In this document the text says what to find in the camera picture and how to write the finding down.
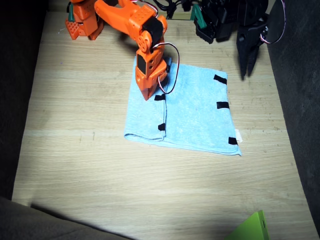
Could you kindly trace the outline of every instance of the wooden surface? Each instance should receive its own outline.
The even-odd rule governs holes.
[[[318,239],[265,45],[241,81],[236,33],[207,44],[191,21],[169,21],[182,64],[228,73],[243,156],[158,147],[124,139],[136,44],[109,26],[72,41],[65,17],[46,16],[15,202],[139,240],[223,239],[258,210],[273,240]]]

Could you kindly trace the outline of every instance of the blue towel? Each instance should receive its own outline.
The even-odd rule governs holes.
[[[145,101],[135,79],[130,86],[124,137],[164,147],[241,155],[227,97],[227,74],[209,68],[180,64],[172,93],[157,89]],[[168,74],[170,90],[177,64]]]

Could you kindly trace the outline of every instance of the green object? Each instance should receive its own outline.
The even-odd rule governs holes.
[[[241,223],[224,240],[269,240],[264,211],[257,211]]]
[[[201,9],[198,4],[195,4],[192,7],[190,20],[195,20],[195,18],[196,18],[196,22],[198,23],[201,29],[204,29],[207,27],[207,24],[204,20],[204,17],[202,16]]]
[[[72,23],[76,21],[74,16],[74,5],[72,3],[70,4],[68,21]]]

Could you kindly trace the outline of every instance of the white tag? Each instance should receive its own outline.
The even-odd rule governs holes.
[[[239,142],[239,143],[243,142],[240,131],[238,129],[235,130],[235,138],[236,138],[237,142]]]

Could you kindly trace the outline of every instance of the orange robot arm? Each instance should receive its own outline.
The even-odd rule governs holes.
[[[111,27],[129,35],[137,42],[139,49],[136,51],[135,80],[144,99],[148,100],[155,92],[158,82],[162,82],[167,76],[167,64],[163,59],[164,45],[154,47],[164,42],[164,33],[168,27],[165,17],[157,18],[157,13],[152,7],[147,5],[140,7],[132,0],[118,0],[121,8],[110,6],[103,0],[71,0],[71,2],[74,5],[75,22],[81,30],[73,36],[75,23],[70,23],[67,19],[66,26],[72,39],[76,39],[77,36],[91,37],[91,35],[95,39],[98,36],[102,29],[100,30],[100,25],[97,24],[97,13]]]
[[[153,46],[164,42],[167,30],[165,17],[156,18],[156,12],[151,7],[142,7],[131,0],[119,0],[121,8],[110,6],[103,0],[94,4],[96,13],[111,27],[127,34],[137,42],[135,80],[145,100],[155,92],[160,82],[167,76],[167,64],[163,60],[164,46]]]

